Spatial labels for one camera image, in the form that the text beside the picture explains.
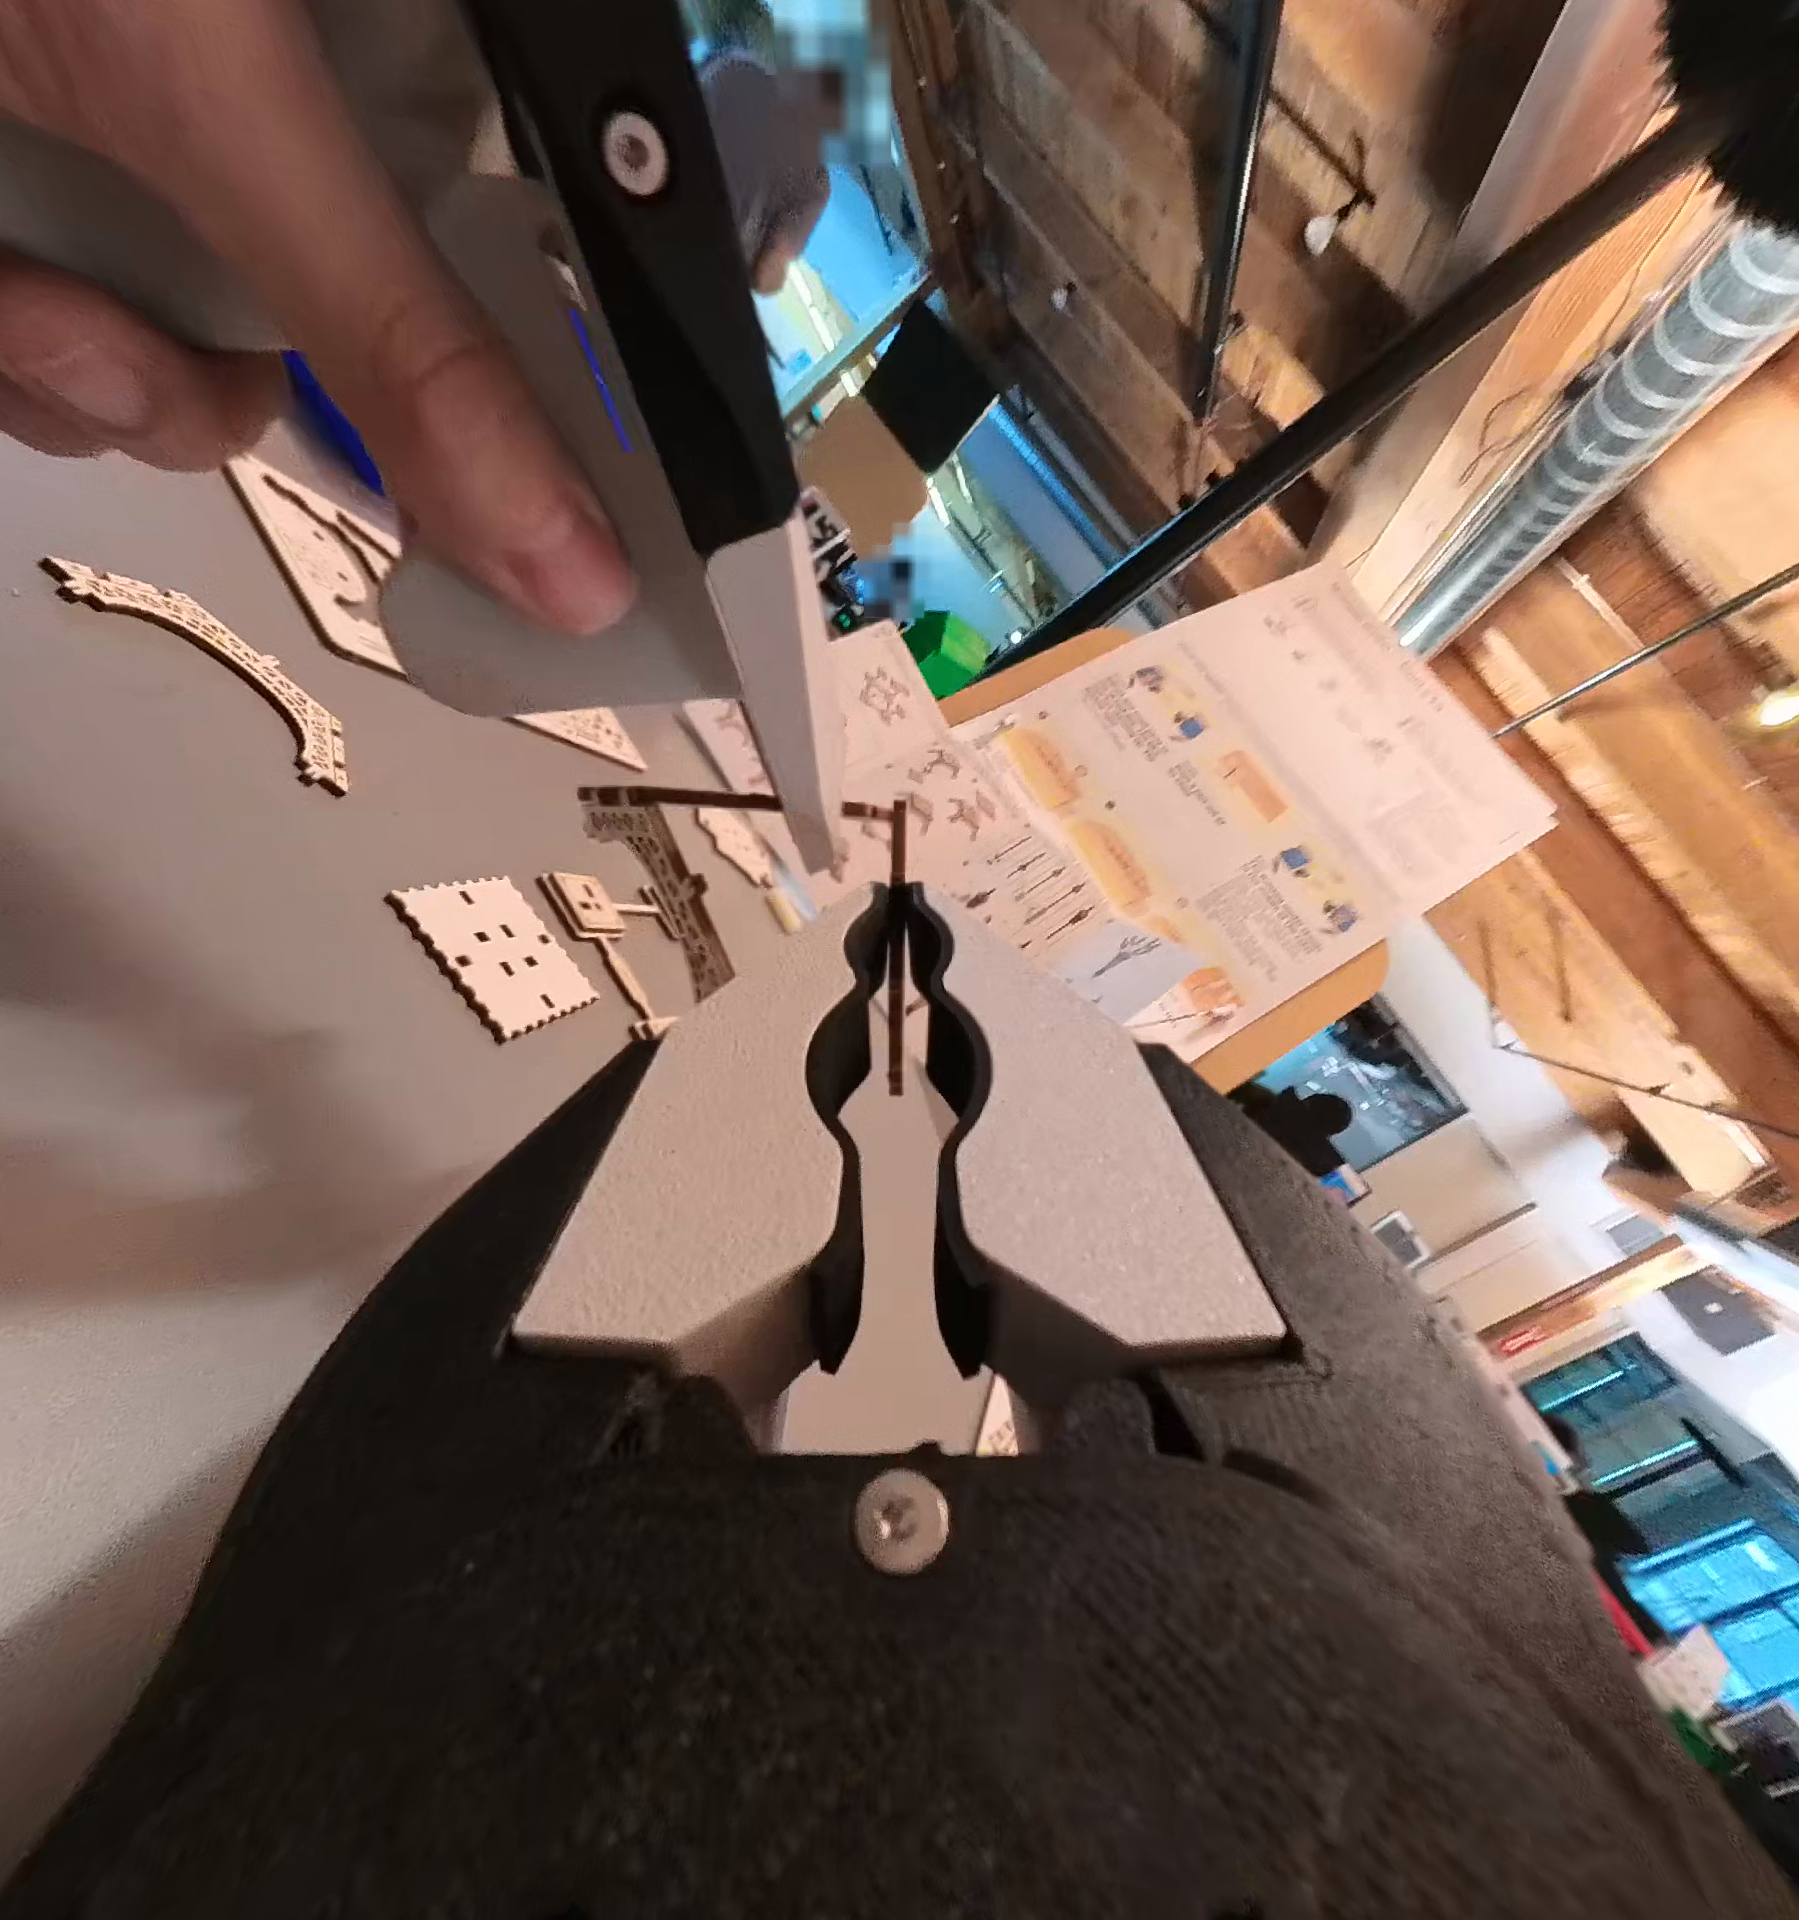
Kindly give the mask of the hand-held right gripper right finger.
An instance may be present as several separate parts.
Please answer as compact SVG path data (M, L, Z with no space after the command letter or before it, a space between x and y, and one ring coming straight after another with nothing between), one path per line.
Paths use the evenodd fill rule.
M934 888L908 888L924 1075L951 1119L934 1172L937 1329L959 1376L1029 1404L1092 1380L1266 1356L1287 1322L1155 1067Z

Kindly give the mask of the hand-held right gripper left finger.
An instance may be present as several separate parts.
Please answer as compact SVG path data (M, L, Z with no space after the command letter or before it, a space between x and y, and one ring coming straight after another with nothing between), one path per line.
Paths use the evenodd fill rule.
M771 1404L859 1329L861 1163L888 890L849 892L658 1041L510 1331Z

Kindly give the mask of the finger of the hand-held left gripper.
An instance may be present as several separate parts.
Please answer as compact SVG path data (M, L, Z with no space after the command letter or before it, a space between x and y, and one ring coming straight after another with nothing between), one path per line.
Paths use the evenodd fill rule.
M805 871L841 860L845 724L805 519L718 549L705 589L757 757Z

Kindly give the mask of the scalloped wooden square plate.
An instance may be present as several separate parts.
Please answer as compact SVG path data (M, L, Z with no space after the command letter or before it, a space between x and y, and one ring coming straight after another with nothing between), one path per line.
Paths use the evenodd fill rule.
M598 1002L598 990L507 877L454 879L387 893L496 1044Z

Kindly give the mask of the person's left hand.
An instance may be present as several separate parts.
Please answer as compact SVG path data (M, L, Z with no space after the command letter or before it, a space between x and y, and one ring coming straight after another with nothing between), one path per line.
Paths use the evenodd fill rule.
M0 117L114 162L244 276L463 577L569 635L625 616L608 517L371 156L303 4L0 4ZM5 439L197 472L283 397L269 362L0 255Z

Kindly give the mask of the green box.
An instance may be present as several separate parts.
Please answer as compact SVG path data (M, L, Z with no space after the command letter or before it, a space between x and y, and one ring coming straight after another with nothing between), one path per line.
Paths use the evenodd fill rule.
M903 639L934 701L951 698L975 683L991 652L982 630L951 611L915 612L903 625Z

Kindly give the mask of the black panel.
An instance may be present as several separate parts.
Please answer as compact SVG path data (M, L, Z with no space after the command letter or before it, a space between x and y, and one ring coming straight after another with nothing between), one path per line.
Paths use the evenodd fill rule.
M997 384L928 301L914 301L887 341L859 397L933 475L999 398Z

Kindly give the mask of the long laser-cut wooden sheet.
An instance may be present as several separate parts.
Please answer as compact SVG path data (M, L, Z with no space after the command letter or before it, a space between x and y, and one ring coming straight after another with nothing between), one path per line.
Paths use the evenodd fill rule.
M378 617L379 589L401 559L394 539L249 452L221 475L321 645L407 680Z

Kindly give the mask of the printed instruction sheet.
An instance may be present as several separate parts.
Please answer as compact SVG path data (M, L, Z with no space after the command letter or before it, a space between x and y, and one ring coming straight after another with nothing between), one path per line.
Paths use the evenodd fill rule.
M1556 820L1330 565L964 724L894 633L834 658L845 792L908 805L908 877L1184 1062Z

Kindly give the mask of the black metal pole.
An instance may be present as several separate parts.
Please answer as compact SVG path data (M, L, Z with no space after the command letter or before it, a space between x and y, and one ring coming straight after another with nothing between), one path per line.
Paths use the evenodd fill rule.
M982 686L1001 681L1065 639L1107 625L1169 582L1209 547L1257 515L1327 455L1381 419L1455 353L1534 296L1547 281L1619 227L1671 179L1700 167L1719 142L1727 109L1681 109L1641 148L1573 195L1501 255L1480 267L1385 348L1365 369L1317 398L1270 443L1169 517L1074 600L997 654Z

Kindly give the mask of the large paned window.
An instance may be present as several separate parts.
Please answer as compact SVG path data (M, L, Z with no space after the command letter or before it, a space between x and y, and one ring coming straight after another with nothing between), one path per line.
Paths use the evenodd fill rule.
M1628 1335L1525 1380L1592 1571L1654 1648L1700 1631L1719 1717L1799 1722L1799 1477Z

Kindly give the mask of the black furry microphone cover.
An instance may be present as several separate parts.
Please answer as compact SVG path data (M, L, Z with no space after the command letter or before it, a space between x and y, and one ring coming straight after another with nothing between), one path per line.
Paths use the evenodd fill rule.
M1799 3L1663 3L1662 40L1678 109L1713 127L1723 198L1799 235Z

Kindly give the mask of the wooden base frame with squares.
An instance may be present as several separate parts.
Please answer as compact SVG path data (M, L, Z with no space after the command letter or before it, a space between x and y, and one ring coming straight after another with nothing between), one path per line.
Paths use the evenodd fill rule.
M603 963L604 973L615 983L627 1010L631 1011L630 1035L635 1041L656 1041L673 1025L670 1016L660 1016L646 993L646 987L623 958L623 942L631 924L654 924L670 937L670 923L654 900L619 902L613 900L598 877L573 872L545 872L536 877L539 895L563 931L584 948L592 948Z

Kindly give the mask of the silver ventilation duct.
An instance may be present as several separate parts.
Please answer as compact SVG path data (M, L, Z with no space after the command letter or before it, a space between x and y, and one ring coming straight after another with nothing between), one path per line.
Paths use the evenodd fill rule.
M1799 233L1735 221L1393 617L1426 658L1799 330Z

